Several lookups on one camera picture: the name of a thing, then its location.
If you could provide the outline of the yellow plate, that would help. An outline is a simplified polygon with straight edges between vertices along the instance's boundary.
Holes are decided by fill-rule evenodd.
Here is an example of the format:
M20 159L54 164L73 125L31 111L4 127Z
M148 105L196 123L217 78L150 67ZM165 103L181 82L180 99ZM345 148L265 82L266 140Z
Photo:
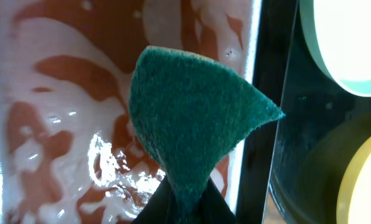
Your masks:
M337 224L371 224L371 137L349 162L340 184Z

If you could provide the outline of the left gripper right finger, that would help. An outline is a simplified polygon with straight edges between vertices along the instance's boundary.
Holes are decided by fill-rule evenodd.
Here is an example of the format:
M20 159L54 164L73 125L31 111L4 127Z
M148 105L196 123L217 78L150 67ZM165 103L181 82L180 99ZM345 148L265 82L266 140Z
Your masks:
M207 182L207 186L199 200L198 209L201 224L237 223L237 219L229 209L212 179L209 179Z

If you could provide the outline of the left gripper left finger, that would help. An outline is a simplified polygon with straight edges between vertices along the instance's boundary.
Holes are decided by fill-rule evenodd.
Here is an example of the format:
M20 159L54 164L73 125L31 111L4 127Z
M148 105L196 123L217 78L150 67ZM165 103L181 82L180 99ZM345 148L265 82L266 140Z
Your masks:
M176 200L171 185L165 177L147 205L131 224L175 224Z

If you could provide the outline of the green and yellow sponge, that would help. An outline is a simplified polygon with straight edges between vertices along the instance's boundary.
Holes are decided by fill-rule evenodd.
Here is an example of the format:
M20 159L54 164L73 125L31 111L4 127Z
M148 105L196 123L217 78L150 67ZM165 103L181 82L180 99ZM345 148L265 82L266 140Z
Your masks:
M185 213L197 205L214 167L241 140L284 116L231 68L151 46L136 62L129 113L139 141L165 169Z

